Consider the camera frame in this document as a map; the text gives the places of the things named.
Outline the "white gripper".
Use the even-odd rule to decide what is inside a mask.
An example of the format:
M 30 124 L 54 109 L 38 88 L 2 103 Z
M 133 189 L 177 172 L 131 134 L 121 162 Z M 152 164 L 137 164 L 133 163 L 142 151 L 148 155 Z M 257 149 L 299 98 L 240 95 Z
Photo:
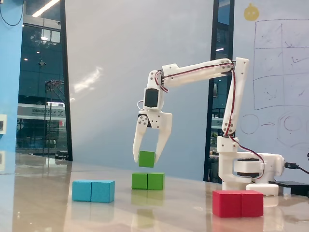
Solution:
M 157 163 L 171 134 L 172 114 L 160 110 L 139 111 L 133 142 L 135 162 L 138 162 L 140 145 L 147 127 L 160 130 L 155 152 L 155 163 Z

